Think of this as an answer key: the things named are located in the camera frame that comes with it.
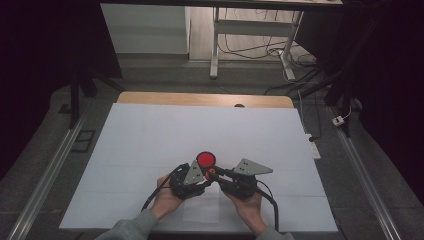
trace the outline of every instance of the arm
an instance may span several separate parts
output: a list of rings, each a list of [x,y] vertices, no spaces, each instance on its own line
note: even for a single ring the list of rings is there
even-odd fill
[[[294,240],[290,233],[281,235],[265,224],[261,216],[262,196],[258,193],[243,201],[230,194],[225,195],[234,203],[238,215],[255,234],[256,240]]]
[[[166,176],[161,177],[157,180],[157,186],[159,186]],[[159,193],[155,197],[155,201],[150,210],[143,210],[133,220],[120,220],[113,228],[99,237],[97,240],[109,240],[109,239],[140,239],[146,240],[150,234],[150,231],[156,226],[159,220],[166,215],[175,211],[183,202],[178,197],[172,194],[169,189],[168,182],[165,183]]]

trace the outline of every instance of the dark background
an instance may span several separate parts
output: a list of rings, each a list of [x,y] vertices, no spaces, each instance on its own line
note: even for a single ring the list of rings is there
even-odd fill
[[[381,13],[353,66],[353,96],[362,103],[363,126],[424,204],[424,2],[393,0],[387,10],[372,14]],[[340,69],[368,17],[366,11],[308,12],[296,41],[331,75]]]
[[[13,165],[77,69],[121,77],[94,1],[0,1],[0,177]]]

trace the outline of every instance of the wire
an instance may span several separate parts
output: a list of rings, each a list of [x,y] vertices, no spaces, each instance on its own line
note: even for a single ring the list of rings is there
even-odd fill
[[[264,191],[262,191],[259,188],[256,188],[256,192],[258,194],[260,194],[262,197],[266,198],[274,207],[274,228],[275,230],[278,232],[278,228],[279,228],[279,224],[278,224],[278,205],[277,202],[274,200],[274,198],[272,198],[271,196],[269,196],[268,194],[266,194]]]
[[[354,23],[357,23],[359,21],[360,16],[363,14],[364,4],[362,2],[360,2],[360,1],[352,1],[351,3],[357,3],[357,4],[360,4],[361,5],[361,9],[359,11],[359,14],[357,15],[356,19],[352,23],[352,24],[354,24]],[[294,16],[295,16],[295,12],[293,12],[293,15],[292,15],[292,22],[294,20]],[[306,56],[306,55],[310,55],[310,54],[304,54],[304,55],[299,56],[297,61],[294,61],[293,56],[291,54],[289,54],[290,57],[291,57],[290,62],[293,64],[293,66],[295,66],[297,68],[317,67],[317,66],[324,66],[324,65],[327,65],[327,64],[331,64],[333,61],[337,60],[339,56],[342,56],[345,51],[349,50],[349,47],[353,46],[357,42],[357,39],[359,38],[359,35],[360,35],[359,30],[360,29],[357,28],[354,31],[355,34],[352,34],[353,37],[350,38],[350,41],[345,46],[341,47],[340,50],[336,54],[333,54],[328,59],[325,59],[323,61],[320,61],[319,63],[316,63],[315,62],[315,63],[312,63],[312,64],[304,64],[301,61],[299,61],[299,59],[302,56]]]
[[[264,182],[262,182],[262,181],[260,181],[260,180],[256,180],[258,183],[262,183],[262,185],[264,185],[267,189],[268,189],[268,192],[269,192],[269,194],[271,195],[271,197],[272,197],[272,199],[274,199],[274,195],[272,195],[272,192],[271,192],[271,189],[269,189],[269,187],[264,183]]]
[[[352,113],[352,106],[349,106],[349,113],[345,117],[343,117],[343,119],[349,117],[351,113]]]
[[[286,41],[277,42],[277,43],[271,43],[271,44],[269,44],[269,46],[274,46],[274,45],[283,44],[283,43],[286,43]],[[249,51],[249,50],[253,50],[253,49],[258,49],[258,48],[262,48],[262,47],[266,47],[266,46],[268,46],[268,44],[260,45],[260,46],[257,46],[257,47],[251,47],[251,48],[238,49],[238,50],[230,50],[230,49],[228,48],[228,46],[227,46],[227,49],[228,49],[230,52],[245,52],[245,51]]]
[[[312,69],[311,71],[309,71],[308,73],[306,73],[303,77],[301,77],[301,78],[298,79],[298,81],[302,81],[302,80],[306,79],[305,82],[302,82],[302,83],[299,83],[299,82],[289,82],[288,84],[283,84],[283,85],[276,86],[276,87],[270,87],[267,90],[265,90],[264,95],[267,95],[268,92],[270,92],[271,90],[281,89],[281,88],[285,88],[285,87],[288,87],[288,86],[297,84],[296,87],[292,88],[291,90],[289,90],[286,93],[286,95],[287,95],[288,93],[290,93],[294,89],[296,89],[298,87],[301,87],[302,85],[306,84],[308,81],[310,81],[310,79],[312,79],[313,77],[315,77],[321,70],[319,69],[319,71],[316,72],[316,73],[313,73],[314,71],[317,71],[317,68]],[[285,74],[285,71],[283,71],[283,77],[286,79],[287,77],[284,74]]]
[[[321,116],[319,114],[319,109],[318,109],[318,103],[317,103],[317,92],[315,92],[315,110],[317,112],[317,116],[318,116],[318,129],[319,129],[319,135],[317,137],[312,136],[311,138],[312,141],[315,141],[316,139],[320,138],[322,136],[322,129],[321,129]]]
[[[276,22],[277,21],[277,16],[278,16],[278,10],[275,12],[275,17],[274,17],[274,22]],[[270,36],[270,38],[269,38],[269,40],[268,40],[268,45],[266,46],[266,48],[265,48],[265,52],[267,52],[268,53],[268,47],[269,47],[269,44],[271,43],[271,40],[272,40],[272,36]]]
[[[265,20],[267,16],[268,16],[268,10],[266,10],[264,19],[262,19],[262,21]]]
[[[256,13],[256,14],[261,14],[261,13],[266,13],[266,12],[268,12],[268,10],[261,10],[260,12],[258,12],[258,10],[261,10],[261,9],[255,9],[255,13]]]
[[[166,182],[168,182],[168,180],[172,177],[172,175],[174,175],[174,173],[176,173],[178,170],[180,170],[182,168],[182,166],[185,164],[181,164],[178,167],[176,167],[174,170],[172,170],[172,172],[170,174],[168,174],[168,176],[165,178],[165,180],[161,183],[161,185],[159,187],[157,187],[155,189],[155,191],[153,191],[153,193],[147,198],[146,202],[144,203],[143,207],[141,208],[141,211],[143,211],[144,209],[146,209],[150,202],[156,197],[156,195],[159,193],[159,191],[164,188],[163,186],[165,185]]]
[[[219,48],[219,50],[221,50],[223,53],[234,54],[234,55],[237,55],[237,56],[240,56],[240,57],[244,57],[244,58],[247,58],[247,59],[260,59],[260,58],[268,57],[268,56],[270,56],[270,55],[271,55],[271,56],[274,56],[274,55],[272,55],[272,53],[273,53],[273,52],[275,52],[275,51],[277,51],[277,50],[273,50],[273,51],[268,52],[266,55],[263,55],[263,56],[258,56],[258,57],[249,57],[249,56],[245,56],[245,55],[243,55],[243,54],[239,54],[239,53],[236,53],[236,52],[228,52],[228,51],[224,51],[224,50],[222,50],[221,46],[219,46],[219,44],[218,44],[218,48]]]
[[[301,62],[301,61],[299,60],[301,57],[309,56],[309,55],[311,55],[311,56],[312,56],[312,54],[310,54],[310,53],[306,53],[306,54],[300,55],[300,56],[298,56],[298,57],[297,57],[297,60],[295,61],[295,60],[293,59],[293,55],[292,55],[291,53],[289,53],[289,56],[290,56],[289,61],[290,61],[290,63],[291,63],[294,67],[296,67],[296,68],[300,68],[300,69],[308,68],[308,67],[317,67],[317,66],[319,66],[320,64],[318,64],[318,63],[316,63],[316,62]]]

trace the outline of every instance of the white paper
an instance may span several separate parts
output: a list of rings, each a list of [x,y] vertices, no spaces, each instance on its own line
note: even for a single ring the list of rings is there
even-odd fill
[[[205,193],[184,201],[183,221],[217,223],[219,222],[219,185],[213,183]]]
[[[274,170],[257,179],[277,200],[281,231],[337,231],[296,109],[142,104],[113,105],[60,228],[108,229],[134,218],[157,178],[202,151],[212,152],[217,166],[231,169],[247,158]],[[248,232],[214,185],[155,229]],[[273,224],[272,206],[263,202],[264,218]]]

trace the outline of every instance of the person's right hand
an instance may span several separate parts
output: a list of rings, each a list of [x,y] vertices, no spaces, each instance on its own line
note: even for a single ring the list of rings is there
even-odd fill
[[[255,193],[249,199],[240,200],[231,194],[225,192],[224,194],[234,203],[236,211],[243,222],[256,236],[259,236],[266,228],[266,224],[261,217],[262,196]]]

